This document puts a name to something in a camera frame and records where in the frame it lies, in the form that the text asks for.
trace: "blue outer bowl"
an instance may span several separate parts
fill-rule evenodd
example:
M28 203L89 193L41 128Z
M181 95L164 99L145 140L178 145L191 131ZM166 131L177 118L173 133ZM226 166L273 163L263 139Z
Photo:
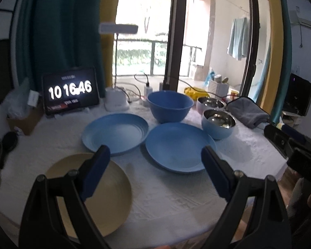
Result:
M194 105L193 100L171 90L162 90L148 95L151 112L160 123L181 122Z
M213 139L216 139L216 140L228 138L233 133L235 125L230 128L225 128L225 127L218 126L214 123L211 123L205 117L206 111L204 111L203 116L202 116L203 130L206 131Z

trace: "desk lamp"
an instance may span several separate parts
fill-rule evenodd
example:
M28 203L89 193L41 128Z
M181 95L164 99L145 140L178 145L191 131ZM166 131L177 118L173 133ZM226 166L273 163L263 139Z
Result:
M126 92L116 86L117 77L117 41L119 34L137 34L138 26L129 24L115 24L103 22L99 25L99 34L116 34L115 44L115 81L114 85L107 87L105 96L105 108L107 111L123 111L129 109Z

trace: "beige plate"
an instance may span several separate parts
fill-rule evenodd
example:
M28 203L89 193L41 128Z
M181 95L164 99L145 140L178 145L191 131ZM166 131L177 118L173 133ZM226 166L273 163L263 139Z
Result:
M50 179L63 176L71 169L78 169L85 160L92 156L92 153L68 156L54 164L46 172L46 177ZM61 197L57 199L67 234L76 238L64 200ZM132 193L128 177L117 164L110 161L93 196L85 201L85 206L100 233L106 236L117 230L127 220L131 205Z

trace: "cardboard box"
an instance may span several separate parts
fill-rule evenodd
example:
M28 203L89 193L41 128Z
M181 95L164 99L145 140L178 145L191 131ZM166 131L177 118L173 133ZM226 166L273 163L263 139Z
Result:
M37 107L30 111L30 114L27 118L23 120L11 119L7 117L7 122L12 131L23 132L24 135L31 135L33 129L36 127L37 123L40 121L44 115L44 109L42 102L39 102Z

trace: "plastic bowl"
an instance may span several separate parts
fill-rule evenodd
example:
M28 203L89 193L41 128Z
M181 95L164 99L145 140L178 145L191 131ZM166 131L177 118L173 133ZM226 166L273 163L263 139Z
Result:
M213 139L229 137L235 128L236 121L228 113L221 110L205 110L202 116L202 128Z
M151 112L159 123L181 122L188 114L194 101L171 90L162 90L148 95Z

